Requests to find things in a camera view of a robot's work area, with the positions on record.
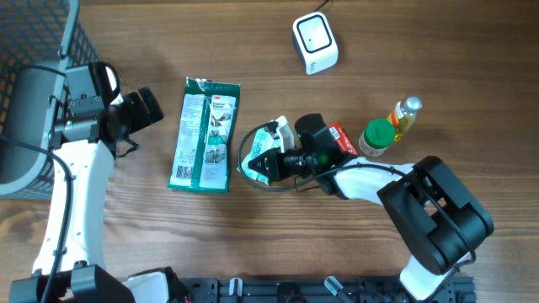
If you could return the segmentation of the red Nescafe coffee stick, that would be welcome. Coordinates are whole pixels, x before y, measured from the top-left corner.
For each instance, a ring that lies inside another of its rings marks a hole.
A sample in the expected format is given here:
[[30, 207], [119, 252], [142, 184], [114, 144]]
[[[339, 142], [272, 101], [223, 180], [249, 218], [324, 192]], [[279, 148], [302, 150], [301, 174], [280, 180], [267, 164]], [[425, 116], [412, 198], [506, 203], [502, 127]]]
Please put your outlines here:
[[351, 140], [346, 135], [344, 128], [339, 122], [332, 123], [328, 126], [328, 128], [342, 152], [348, 152], [353, 155], [358, 154]]

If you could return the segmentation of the green white plastic package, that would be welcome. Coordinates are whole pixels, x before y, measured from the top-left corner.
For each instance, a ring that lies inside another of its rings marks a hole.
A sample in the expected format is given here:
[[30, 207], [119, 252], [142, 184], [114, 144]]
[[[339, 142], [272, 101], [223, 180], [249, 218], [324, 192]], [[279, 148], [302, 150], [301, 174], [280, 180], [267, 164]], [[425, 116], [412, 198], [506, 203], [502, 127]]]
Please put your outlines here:
[[168, 188], [226, 193], [241, 85], [188, 77]]

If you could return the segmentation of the green lid white jar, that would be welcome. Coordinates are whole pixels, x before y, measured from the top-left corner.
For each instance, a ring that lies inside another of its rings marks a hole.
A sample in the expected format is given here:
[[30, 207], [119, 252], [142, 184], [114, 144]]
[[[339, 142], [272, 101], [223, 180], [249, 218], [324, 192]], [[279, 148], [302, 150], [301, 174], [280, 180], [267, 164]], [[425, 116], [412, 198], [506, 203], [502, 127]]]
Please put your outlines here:
[[385, 119], [370, 121], [359, 139], [360, 150], [369, 157], [380, 156], [393, 142], [396, 130]]

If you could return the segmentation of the yellow dish soap bottle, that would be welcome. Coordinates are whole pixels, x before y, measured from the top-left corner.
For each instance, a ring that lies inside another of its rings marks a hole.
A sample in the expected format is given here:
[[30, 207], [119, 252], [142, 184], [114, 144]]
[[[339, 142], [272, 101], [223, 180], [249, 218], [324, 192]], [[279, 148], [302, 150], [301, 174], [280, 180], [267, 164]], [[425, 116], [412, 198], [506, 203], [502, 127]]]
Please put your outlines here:
[[422, 108], [422, 101], [416, 96], [408, 97], [404, 101], [398, 101], [391, 113], [387, 116], [396, 131], [395, 141], [400, 141], [409, 130]]

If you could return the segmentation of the light teal wipes packet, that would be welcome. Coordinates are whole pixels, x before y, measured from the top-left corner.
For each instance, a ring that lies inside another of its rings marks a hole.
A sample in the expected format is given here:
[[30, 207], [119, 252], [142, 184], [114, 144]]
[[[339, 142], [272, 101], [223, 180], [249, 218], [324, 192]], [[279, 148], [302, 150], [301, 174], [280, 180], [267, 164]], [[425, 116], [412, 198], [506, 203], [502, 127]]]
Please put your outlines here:
[[253, 139], [251, 151], [242, 160], [241, 168], [245, 172], [245, 175], [254, 181], [258, 181], [258, 182], [264, 183], [265, 185], [268, 185], [269, 179], [265, 177], [264, 175], [262, 175], [261, 173], [257, 173], [251, 168], [249, 168], [248, 163], [252, 159], [262, 154], [263, 152], [266, 152], [267, 150], [272, 149], [272, 148], [279, 148], [279, 147], [280, 147], [280, 139], [277, 136], [271, 135], [268, 131], [264, 129], [257, 130], [255, 137]]

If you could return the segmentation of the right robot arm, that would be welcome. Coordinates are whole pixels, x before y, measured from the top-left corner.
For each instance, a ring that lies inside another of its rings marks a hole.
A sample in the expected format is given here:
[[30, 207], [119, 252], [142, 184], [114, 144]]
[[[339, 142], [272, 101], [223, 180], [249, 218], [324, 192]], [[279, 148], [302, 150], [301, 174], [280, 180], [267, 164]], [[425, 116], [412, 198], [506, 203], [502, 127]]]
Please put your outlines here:
[[306, 114], [293, 127], [286, 117], [266, 122], [252, 134], [267, 134], [277, 145], [251, 153], [238, 169], [269, 181], [258, 185], [279, 192], [277, 182], [300, 178], [291, 190], [321, 189], [340, 199], [381, 205], [411, 253], [398, 282], [417, 302], [428, 302], [461, 267], [474, 263], [476, 250], [494, 233], [491, 215], [438, 157], [392, 165], [343, 151], [320, 114]]

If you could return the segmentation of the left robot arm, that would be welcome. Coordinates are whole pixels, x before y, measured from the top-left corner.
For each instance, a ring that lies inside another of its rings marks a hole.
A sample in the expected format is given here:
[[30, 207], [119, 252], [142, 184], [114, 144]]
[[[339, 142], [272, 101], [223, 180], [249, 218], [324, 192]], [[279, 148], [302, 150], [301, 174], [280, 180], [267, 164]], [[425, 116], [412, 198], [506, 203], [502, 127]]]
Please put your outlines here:
[[46, 149], [1, 139], [53, 161], [54, 188], [45, 239], [32, 275], [10, 285], [12, 302], [191, 302], [170, 267], [121, 282], [104, 266], [104, 201], [116, 146], [163, 119], [148, 87], [123, 95], [116, 70], [98, 61], [68, 67], [68, 97]]

